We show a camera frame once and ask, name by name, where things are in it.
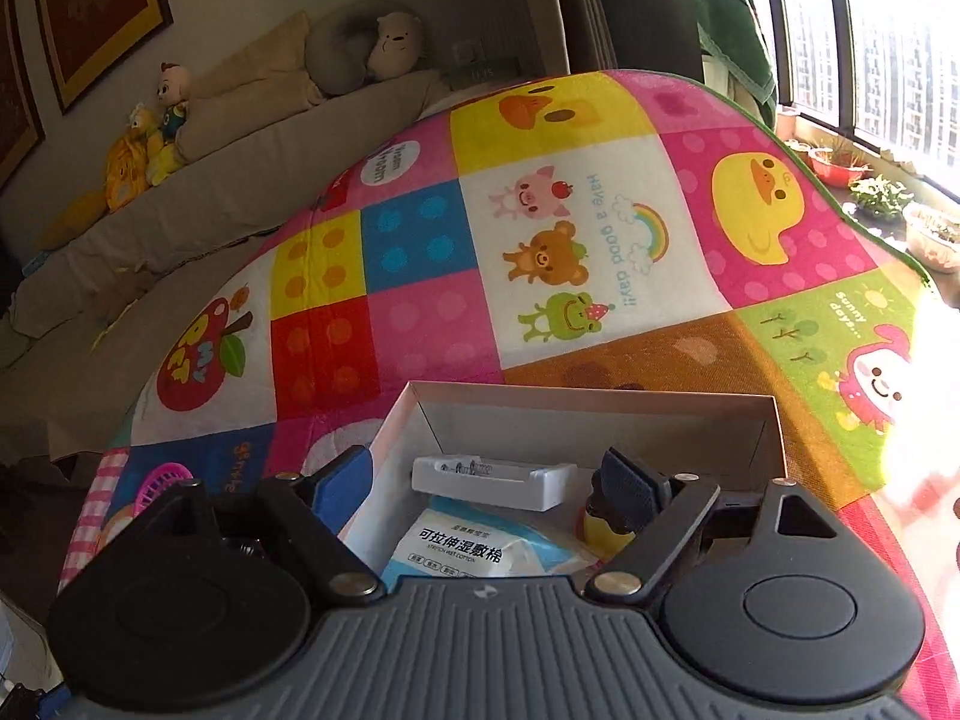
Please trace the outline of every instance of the metal bolt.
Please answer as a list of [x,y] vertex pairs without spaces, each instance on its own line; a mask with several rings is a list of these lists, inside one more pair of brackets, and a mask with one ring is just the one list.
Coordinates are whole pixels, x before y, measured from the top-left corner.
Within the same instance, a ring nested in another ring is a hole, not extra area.
[[593,586],[607,595],[632,595],[643,586],[640,577],[626,571],[607,571],[593,577]]
[[337,574],[330,580],[331,590],[337,595],[344,595],[350,598],[362,598],[365,595],[370,595],[376,588],[376,577],[370,574]]

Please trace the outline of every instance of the pink checkered fabric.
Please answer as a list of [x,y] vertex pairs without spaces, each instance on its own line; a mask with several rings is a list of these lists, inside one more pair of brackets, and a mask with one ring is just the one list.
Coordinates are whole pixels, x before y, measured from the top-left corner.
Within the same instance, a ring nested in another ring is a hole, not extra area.
[[70,584],[70,581],[83,570],[96,553],[97,539],[103,528],[104,516],[107,514],[117,480],[129,456],[128,449],[112,449],[104,454],[100,461],[97,476],[90,485],[90,492],[86,495],[83,509],[80,510],[77,527],[70,538],[64,570],[61,571],[61,580],[56,591],[59,592]]

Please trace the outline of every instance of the cardboard box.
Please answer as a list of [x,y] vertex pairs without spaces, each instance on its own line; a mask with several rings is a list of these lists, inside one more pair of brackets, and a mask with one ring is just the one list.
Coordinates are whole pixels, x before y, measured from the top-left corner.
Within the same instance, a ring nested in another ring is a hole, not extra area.
[[610,446],[661,473],[697,473],[724,490],[759,493],[786,474],[769,395],[411,382],[373,439],[373,489],[341,538],[381,572],[429,500],[411,488],[413,461],[437,454],[576,464],[579,494],[543,515],[572,533]]

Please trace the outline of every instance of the framed picture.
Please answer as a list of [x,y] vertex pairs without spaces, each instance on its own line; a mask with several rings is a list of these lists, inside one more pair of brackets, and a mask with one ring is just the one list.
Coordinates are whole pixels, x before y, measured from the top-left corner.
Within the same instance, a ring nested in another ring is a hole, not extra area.
[[66,110],[157,30],[167,0],[37,0],[56,98]]
[[40,115],[23,63],[13,0],[0,0],[0,188],[43,142]]

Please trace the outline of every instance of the colorful patchwork blanket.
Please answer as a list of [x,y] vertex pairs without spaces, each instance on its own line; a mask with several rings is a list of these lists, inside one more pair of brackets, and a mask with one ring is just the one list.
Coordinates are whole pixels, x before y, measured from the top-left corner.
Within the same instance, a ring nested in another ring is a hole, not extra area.
[[957,717],[958,330],[728,100],[640,71],[520,86],[397,135],[213,296],[104,455],[64,582],[160,466],[312,471],[409,380],[762,392],[790,474],[923,601],[906,699]]

